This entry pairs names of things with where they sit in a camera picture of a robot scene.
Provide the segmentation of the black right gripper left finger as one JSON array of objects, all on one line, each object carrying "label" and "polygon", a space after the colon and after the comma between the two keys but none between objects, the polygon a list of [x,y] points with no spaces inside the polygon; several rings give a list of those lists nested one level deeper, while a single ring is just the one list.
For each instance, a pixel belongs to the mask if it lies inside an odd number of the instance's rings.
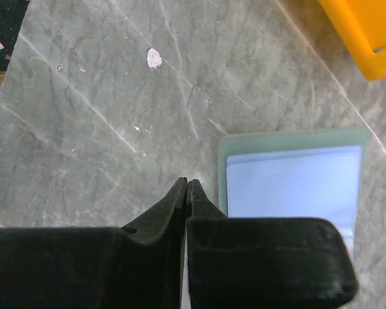
[{"label": "black right gripper left finger", "polygon": [[179,308],[186,195],[123,227],[0,228],[0,308]]}]

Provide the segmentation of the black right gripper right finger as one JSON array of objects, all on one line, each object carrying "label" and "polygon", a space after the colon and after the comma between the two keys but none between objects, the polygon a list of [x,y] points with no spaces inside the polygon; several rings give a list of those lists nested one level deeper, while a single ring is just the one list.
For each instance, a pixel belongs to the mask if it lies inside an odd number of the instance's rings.
[{"label": "black right gripper right finger", "polygon": [[320,218],[229,218],[200,182],[187,189],[193,308],[340,308],[358,280],[336,227]]}]

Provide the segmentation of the yellow bin with cards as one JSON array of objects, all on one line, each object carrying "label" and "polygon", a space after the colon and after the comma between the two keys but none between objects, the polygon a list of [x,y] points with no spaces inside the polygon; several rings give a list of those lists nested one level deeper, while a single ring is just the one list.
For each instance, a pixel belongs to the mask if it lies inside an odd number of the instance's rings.
[{"label": "yellow bin with cards", "polygon": [[321,1],[329,20],[368,80],[386,77],[386,1]]}]

